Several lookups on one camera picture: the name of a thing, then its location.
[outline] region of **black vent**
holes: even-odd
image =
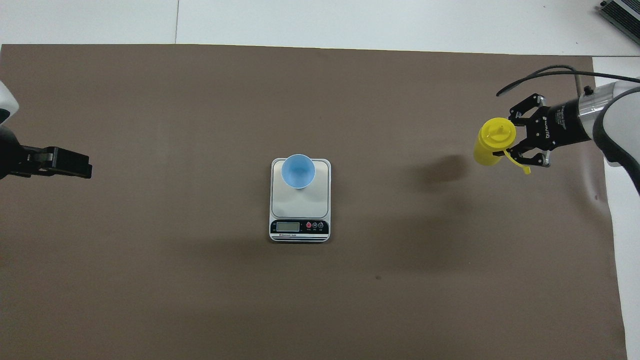
[[[614,25],[621,27],[628,31],[630,35],[633,35],[636,42],[640,40],[640,21],[638,21],[638,19],[633,15],[629,14],[628,11],[622,8],[622,6],[614,2],[610,2],[602,8],[602,12],[608,15],[607,17],[610,17],[610,20]]]
[[[638,0],[622,0],[628,7],[633,9],[636,13],[640,14],[640,1]]]

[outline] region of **black cable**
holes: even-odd
[[[532,72],[531,74],[529,74],[529,76],[539,74],[550,69],[567,69],[571,71],[578,71],[578,69],[572,67],[571,65],[550,65],[548,67],[543,67],[540,70]],[[575,80],[575,93],[578,95],[578,97],[580,97],[580,95],[582,95],[582,80],[580,79],[580,75],[577,74],[574,75],[573,78]]]
[[[640,83],[640,79],[628,78],[626,76],[613,75],[613,74],[604,74],[602,72],[573,71],[573,70],[571,70],[571,71],[548,71],[548,72],[543,72],[541,74],[539,73],[539,74],[529,75],[529,76],[526,76],[526,77],[524,77],[522,79],[516,80],[516,81],[512,82],[511,84],[505,86],[504,88],[501,88],[500,91],[498,91],[495,95],[496,96],[502,96],[506,92],[508,92],[511,89],[513,89],[514,87],[524,83],[525,81],[528,81],[528,80],[531,80],[531,79],[535,79],[535,78],[542,78],[543,76],[551,76],[551,75],[586,75],[586,76],[596,76],[598,78],[624,80],[624,81],[629,81],[631,83]]]

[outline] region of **brown tablecloth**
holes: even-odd
[[[481,124],[586,57],[4,45],[23,145],[90,180],[0,182],[1,359],[621,359],[602,155],[474,163]],[[332,237],[268,238],[269,166],[333,166]]]

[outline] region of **robotic arm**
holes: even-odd
[[[570,68],[565,65],[553,67]],[[497,96],[528,79],[554,74],[585,74],[621,80],[595,89],[587,86],[576,99],[555,106],[547,106],[544,96],[532,94],[509,110],[510,123],[507,119],[496,118],[483,126],[474,149],[476,161],[493,165],[500,156],[507,156],[527,172],[530,165],[549,167],[550,152],[557,147],[594,140],[610,163],[625,168],[640,193],[640,79],[575,69],[539,70],[503,88]],[[530,110],[535,112],[524,117]],[[517,144],[514,144],[515,126],[526,130],[526,137]],[[525,155],[534,149],[543,152],[532,157]]]
[[[91,178],[89,157],[50,146],[23,146],[4,123],[18,111],[18,102],[0,81],[0,179],[7,175],[78,176]]]

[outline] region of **blue cup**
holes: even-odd
[[[308,156],[295,154],[282,164],[282,179],[294,189],[304,189],[314,180],[316,166]]]

